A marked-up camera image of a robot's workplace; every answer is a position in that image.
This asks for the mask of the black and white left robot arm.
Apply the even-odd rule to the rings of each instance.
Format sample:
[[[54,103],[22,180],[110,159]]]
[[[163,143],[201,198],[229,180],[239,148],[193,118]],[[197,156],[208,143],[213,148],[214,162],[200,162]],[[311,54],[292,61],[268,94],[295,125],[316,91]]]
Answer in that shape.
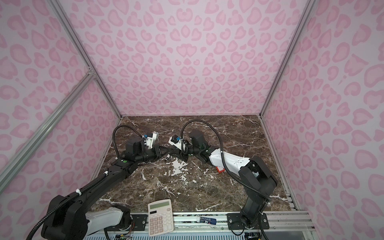
[[[127,179],[139,164],[154,162],[168,153],[168,148],[145,145],[144,139],[133,137],[126,150],[101,176],[66,197],[51,200],[47,214],[40,220],[41,236],[47,240],[82,240],[110,227],[126,230],[132,225],[129,208],[114,205],[106,211],[91,212],[91,207],[115,185]]]

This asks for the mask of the red padlock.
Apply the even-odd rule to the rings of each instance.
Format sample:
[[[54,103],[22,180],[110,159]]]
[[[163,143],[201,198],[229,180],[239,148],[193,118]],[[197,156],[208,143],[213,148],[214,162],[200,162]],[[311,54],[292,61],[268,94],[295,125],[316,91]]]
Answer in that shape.
[[[217,171],[218,171],[219,173],[223,173],[223,172],[226,171],[224,167],[216,167],[216,169],[217,169]]]

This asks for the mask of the aluminium front rail frame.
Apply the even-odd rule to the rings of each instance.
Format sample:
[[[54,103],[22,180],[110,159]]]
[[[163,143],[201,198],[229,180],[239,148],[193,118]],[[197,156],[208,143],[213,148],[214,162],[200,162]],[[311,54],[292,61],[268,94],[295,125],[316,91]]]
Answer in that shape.
[[[314,223],[306,211],[266,211],[267,223],[261,231],[239,225],[238,212],[174,212],[174,231],[149,236],[148,215],[132,213],[133,225],[127,229],[109,227],[86,236],[87,240],[317,240]],[[217,220],[216,225],[198,222],[198,217]]]

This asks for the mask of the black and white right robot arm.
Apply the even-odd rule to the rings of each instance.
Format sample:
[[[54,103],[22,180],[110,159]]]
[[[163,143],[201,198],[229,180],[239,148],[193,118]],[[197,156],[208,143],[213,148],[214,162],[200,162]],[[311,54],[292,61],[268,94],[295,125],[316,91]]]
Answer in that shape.
[[[224,169],[231,178],[244,187],[248,196],[240,211],[239,225],[247,229],[257,227],[261,230],[267,223],[264,210],[271,201],[270,196],[278,181],[260,157],[246,158],[225,152],[220,134],[217,131],[215,134],[219,140],[219,147],[210,145],[204,133],[199,130],[190,132],[190,141],[174,135],[169,139],[169,144],[172,146],[170,155],[185,162],[193,156],[204,164]]]

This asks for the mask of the white desk calculator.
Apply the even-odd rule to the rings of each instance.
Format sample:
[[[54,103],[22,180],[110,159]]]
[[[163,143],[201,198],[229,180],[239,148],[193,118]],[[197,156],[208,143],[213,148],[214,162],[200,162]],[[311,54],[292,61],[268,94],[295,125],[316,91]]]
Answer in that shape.
[[[149,236],[155,237],[174,231],[174,217],[170,199],[148,204]]]

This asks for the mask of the blue and white glue stick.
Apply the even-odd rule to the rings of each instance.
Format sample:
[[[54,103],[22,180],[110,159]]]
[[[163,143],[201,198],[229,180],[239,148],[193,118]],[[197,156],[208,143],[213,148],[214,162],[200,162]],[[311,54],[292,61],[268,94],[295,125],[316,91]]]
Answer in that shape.
[[[214,218],[209,217],[198,217],[198,222],[203,224],[209,224],[209,225],[216,225],[217,220]]]

